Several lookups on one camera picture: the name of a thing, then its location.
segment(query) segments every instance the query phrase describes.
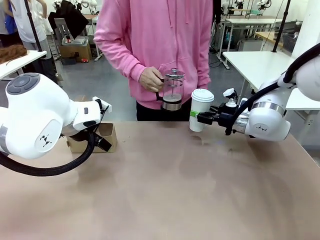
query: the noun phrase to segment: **floor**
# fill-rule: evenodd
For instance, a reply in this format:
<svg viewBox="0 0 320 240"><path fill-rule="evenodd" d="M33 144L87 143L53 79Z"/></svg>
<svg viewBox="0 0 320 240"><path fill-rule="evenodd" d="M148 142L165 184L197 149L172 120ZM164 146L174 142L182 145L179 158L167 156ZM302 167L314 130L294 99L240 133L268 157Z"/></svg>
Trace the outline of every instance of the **floor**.
<svg viewBox="0 0 320 240"><path fill-rule="evenodd" d="M242 76L237 70L230 66L226 70L220 64L215 55L210 54L210 78L212 82L209 90L213 92L215 105L226 102L228 99L222 93L228 88L234 88L238 93L243 84ZM82 96L91 99L94 96L104 99L112 104L112 113L106 114L104 120L107 121L135 121L136 101L130 96L128 80L123 77L102 57L98 62L77 63L75 65L62 66L60 61L56 61L57 71L63 78L63 89L69 97L77 100ZM8 101L4 93L7 82L0 81L0 106L7 106ZM248 89L246 97L251 96ZM291 122L291 133L298 135L299 128L303 126L303 121L294 112L289 114L288 120ZM320 121L316 122L310 131L305 144L305 149L312 153L313 157L320 158Z"/></svg>

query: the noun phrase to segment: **hoodie zipper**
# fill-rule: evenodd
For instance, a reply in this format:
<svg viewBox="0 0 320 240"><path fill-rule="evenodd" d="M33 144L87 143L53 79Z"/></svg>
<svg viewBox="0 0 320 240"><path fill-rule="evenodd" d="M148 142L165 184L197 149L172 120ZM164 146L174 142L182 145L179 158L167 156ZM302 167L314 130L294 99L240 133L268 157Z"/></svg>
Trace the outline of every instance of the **hoodie zipper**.
<svg viewBox="0 0 320 240"><path fill-rule="evenodd" d="M175 42L176 42L176 68L179 69L179 41L178 41L178 0L175 0Z"/></svg>

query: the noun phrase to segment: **cardboard box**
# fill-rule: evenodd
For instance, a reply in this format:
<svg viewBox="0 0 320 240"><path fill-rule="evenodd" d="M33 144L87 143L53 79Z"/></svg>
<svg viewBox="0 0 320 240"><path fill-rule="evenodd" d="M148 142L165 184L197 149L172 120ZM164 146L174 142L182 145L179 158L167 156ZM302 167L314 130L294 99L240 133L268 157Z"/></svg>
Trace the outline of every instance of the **cardboard box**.
<svg viewBox="0 0 320 240"><path fill-rule="evenodd" d="M113 153L114 151L116 151L118 141L117 141L115 125L113 123L102 121L96 133L112 144L112 147L109 149L108 153ZM68 136L66 137L66 139L67 139L66 144L68 145L72 153L74 154L83 153L85 151L87 147L87 141L75 141ZM105 153L104 150L102 150L97 146L94 148L93 152Z"/></svg>
<svg viewBox="0 0 320 240"><path fill-rule="evenodd" d="M75 57L78 63L81 63L81 59L92 59L91 49L89 43L86 46L59 46L60 54L62 58Z"/></svg>

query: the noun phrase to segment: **french press lid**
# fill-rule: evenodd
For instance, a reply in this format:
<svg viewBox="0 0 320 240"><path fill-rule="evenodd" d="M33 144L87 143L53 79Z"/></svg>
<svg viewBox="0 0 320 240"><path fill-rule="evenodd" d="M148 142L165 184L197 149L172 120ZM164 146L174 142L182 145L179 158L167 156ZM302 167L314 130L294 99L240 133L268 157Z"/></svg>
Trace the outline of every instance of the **french press lid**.
<svg viewBox="0 0 320 240"><path fill-rule="evenodd" d="M185 73L183 71L180 71L177 68L172 68L171 70L167 70L163 74L170 79L182 79L185 76Z"/></svg>

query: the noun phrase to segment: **french press handle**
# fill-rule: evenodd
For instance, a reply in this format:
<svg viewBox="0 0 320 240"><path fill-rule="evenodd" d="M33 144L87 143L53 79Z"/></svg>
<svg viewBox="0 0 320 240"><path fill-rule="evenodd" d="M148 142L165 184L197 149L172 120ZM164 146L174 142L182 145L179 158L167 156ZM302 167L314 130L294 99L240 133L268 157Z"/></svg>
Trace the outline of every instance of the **french press handle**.
<svg viewBox="0 0 320 240"><path fill-rule="evenodd" d="M162 97L162 96L159 96L159 92L157 91L156 93L155 93L155 97L156 97L156 100L157 101L163 101L164 100L164 98Z"/></svg>

